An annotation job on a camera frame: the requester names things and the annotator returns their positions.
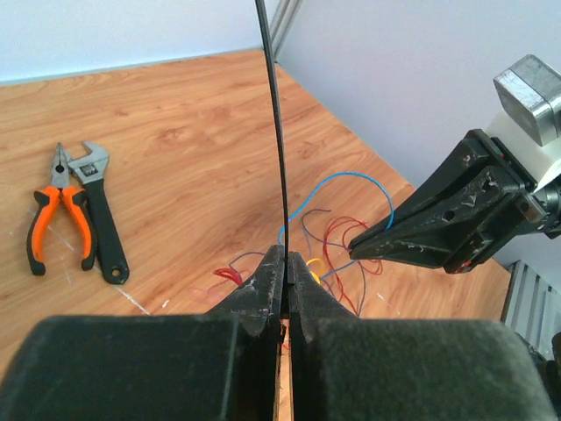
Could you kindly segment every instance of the metal frame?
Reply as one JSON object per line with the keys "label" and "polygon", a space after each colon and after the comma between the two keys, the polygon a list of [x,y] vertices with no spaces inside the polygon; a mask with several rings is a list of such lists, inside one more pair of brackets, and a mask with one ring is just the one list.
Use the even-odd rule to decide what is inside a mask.
{"label": "metal frame", "polygon": [[511,278],[501,321],[526,339],[541,355],[551,359],[551,338],[557,332],[552,320],[561,301],[549,283],[519,260],[510,268]]}
{"label": "metal frame", "polygon": [[296,12],[302,0],[280,0],[271,22],[271,41],[273,44],[273,57],[276,59],[288,31],[294,22]]}

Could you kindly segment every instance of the wrench head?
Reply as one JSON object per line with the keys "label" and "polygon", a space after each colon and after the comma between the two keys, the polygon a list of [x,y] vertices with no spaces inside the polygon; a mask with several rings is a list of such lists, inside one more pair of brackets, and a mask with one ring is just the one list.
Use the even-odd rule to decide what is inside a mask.
{"label": "wrench head", "polygon": [[103,179],[105,169],[109,164],[109,153],[99,145],[88,141],[82,142],[89,150],[89,154],[77,160],[68,162],[72,172],[78,177],[81,184],[88,184]]}

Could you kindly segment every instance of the pliers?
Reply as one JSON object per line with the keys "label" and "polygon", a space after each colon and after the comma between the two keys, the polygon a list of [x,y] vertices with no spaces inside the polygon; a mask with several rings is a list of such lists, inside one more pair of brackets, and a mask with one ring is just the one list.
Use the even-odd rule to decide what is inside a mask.
{"label": "pliers", "polygon": [[71,161],[71,157],[59,143],[53,158],[51,184],[34,193],[39,209],[27,234],[27,258],[34,275],[44,275],[46,272],[43,238],[61,199],[82,235],[82,269],[90,270],[94,267],[97,249],[96,232],[86,209],[86,192],[70,185],[68,161]]}

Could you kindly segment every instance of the wire bundle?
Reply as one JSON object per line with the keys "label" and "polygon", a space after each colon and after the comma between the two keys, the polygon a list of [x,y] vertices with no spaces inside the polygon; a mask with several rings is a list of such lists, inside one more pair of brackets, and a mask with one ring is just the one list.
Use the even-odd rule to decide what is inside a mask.
{"label": "wire bundle", "polygon": [[[392,202],[392,198],[391,196],[387,193],[386,189],[384,189],[384,187],[377,182],[376,180],[374,180],[372,177],[370,177],[369,175],[364,175],[362,173],[357,173],[354,171],[344,171],[344,172],[340,172],[340,173],[335,173],[333,175],[330,175],[329,177],[326,177],[325,179],[323,179],[322,181],[320,181],[316,187],[312,190],[312,192],[309,194],[309,196],[306,198],[306,200],[304,200],[304,202],[302,203],[302,205],[292,214],[288,217],[288,221],[293,221],[305,208],[306,206],[309,205],[311,199],[316,195],[316,193],[319,191],[319,189],[325,185],[328,181],[339,177],[339,176],[343,176],[343,175],[350,175],[350,176],[357,176],[359,178],[363,178],[368,180],[369,182],[374,183],[379,189],[382,190],[382,192],[384,193],[384,195],[386,196],[387,202],[389,204],[389,208],[390,208],[390,215],[389,215],[389,219],[387,221],[387,225],[386,225],[386,230],[388,230],[392,223],[394,222],[394,204]],[[302,215],[301,218],[301,225],[302,225],[302,231],[304,233],[304,238],[306,239],[306,243],[308,245],[308,250],[309,250],[309,257],[310,260],[308,260],[308,264],[312,263],[313,261],[316,260],[321,260],[319,258],[314,258],[312,256],[312,246],[310,244],[309,239],[312,238],[316,241],[319,241],[322,243],[322,252],[323,252],[323,257],[325,258],[325,260],[327,261],[328,264],[328,268],[329,268],[329,272],[327,274],[320,276],[315,276],[315,279],[323,282],[323,284],[328,288],[328,290],[330,291],[330,293],[339,301],[342,302],[343,300],[347,301],[349,303],[349,305],[352,308],[352,311],[357,315],[360,316],[360,313],[362,312],[363,306],[364,306],[364,302],[366,299],[366,273],[369,273],[371,275],[381,275],[384,268],[382,265],[381,260],[370,260],[371,262],[373,262],[374,264],[376,264],[376,268],[375,269],[369,269],[366,268],[365,265],[363,264],[363,262],[358,261],[358,260],[351,260],[350,262],[346,263],[345,265],[339,267],[339,268],[335,268],[335,266],[333,265],[331,256],[330,256],[330,250],[329,250],[329,246],[335,246],[335,247],[340,247],[343,248],[346,252],[349,251],[349,246],[348,243],[345,242],[346,237],[348,235],[348,233],[356,228],[363,228],[364,230],[368,229],[368,225],[363,222],[360,221],[356,218],[353,217],[349,217],[349,216],[342,216],[342,217],[338,217],[333,219],[329,225],[327,226],[324,234],[323,234],[323,238],[320,239],[318,238],[316,235],[314,235],[306,226],[306,217],[313,212],[322,212],[322,213],[328,213],[331,212],[331,210],[326,210],[326,209],[312,209],[307,211],[306,213],[304,213]],[[337,242],[333,242],[330,241],[330,236],[333,235],[334,231],[339,228],[342,227],[344,225],[347,225],[345,227],[345,230],[341,236],[341,243],[337,243]],[[282,226],[282,228],[280,229],[279,235],[278,235],[278,242],[279,244],[282,244],[282,234],[285,233],[285,227],[284,225]],[[215,275],[221,276],[223,278],[225,278],[225,280],[231,280],[233,282],[235,282],[237,285],[241,285],[241,283],[243,282],[242,280],[242,276],[241,274],[233,267],[234,263],[236,263],[238,260],[242,259],[243,257],[250,255],[250,254],[259,254],[259,255],[265,255],[264,253],[261,252],[247,252],[247,253],[242,253],[240,254],[237,258],[235,258],[233,261],[231,261],[228,264],[227,268],[219,268],[217,270],[215,270],[213,273]],[[344,284],[343,281],[341,280],[341,277],[339,276],[339,272],[349,268],[350,266],[354,265],[354,264],[358,264],[360,267],[360,272],[362,274],[362,280],[363,280],[363,294],[362,297],[360,299],[360,302],[358,303],[358,305],[355,305],[354,302],[350,299],[350,297],[346,294],[346,292],[344,291]],[[335,279],[337,282],[337,287],[339,289],[339,297],[337,298],[333,287],[327,282],[327,278],[329,278],[330,276],[335,275]]]}

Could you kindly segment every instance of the white wall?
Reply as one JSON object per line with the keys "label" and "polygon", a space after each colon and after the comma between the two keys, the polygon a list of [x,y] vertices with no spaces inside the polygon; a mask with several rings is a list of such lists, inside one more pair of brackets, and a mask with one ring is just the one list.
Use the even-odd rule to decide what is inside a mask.
{"label": "white wall", "polygon": [[[471,128],[501,109],[493,78],[528,53],[561,70],[557,0],[302,0],[280,64],[420,185]],[[561,289],[561,239],[515,239]]]}
{"label": "white wall", "polygon": [[254,0],[0,0],[0,82],[260,45]]}

